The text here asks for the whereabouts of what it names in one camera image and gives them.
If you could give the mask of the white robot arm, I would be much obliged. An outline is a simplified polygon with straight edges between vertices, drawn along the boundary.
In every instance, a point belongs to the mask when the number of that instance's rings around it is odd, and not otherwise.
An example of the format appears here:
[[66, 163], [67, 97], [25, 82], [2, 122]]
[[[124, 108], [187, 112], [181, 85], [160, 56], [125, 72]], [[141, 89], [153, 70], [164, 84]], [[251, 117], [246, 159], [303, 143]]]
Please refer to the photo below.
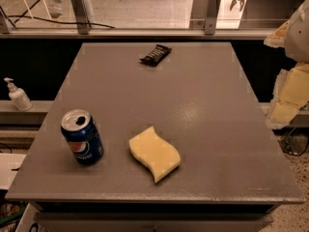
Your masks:
[[283, 47], [285, 55], [296, 61], [289, 71], [281, 70], [275, 80], [267, 126], [278, 130], [288, 126], [300, 108], [309, 102], [309, 0], [267, 36], [264, 44]]

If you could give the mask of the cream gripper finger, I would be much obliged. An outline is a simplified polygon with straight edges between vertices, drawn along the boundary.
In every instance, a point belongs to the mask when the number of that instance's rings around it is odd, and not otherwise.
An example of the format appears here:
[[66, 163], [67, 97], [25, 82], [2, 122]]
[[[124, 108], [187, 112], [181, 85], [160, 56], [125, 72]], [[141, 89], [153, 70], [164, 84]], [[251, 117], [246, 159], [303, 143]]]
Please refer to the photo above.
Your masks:
[[284, 47], [289, 21], [284, 22], [274, 32], [264, 39], [264, 45], [269, 47]]
[[299, 109], [309, 102], [309, 64], [297, 63], [276, 77], [270, 102], [269, 122], [289, 125]]

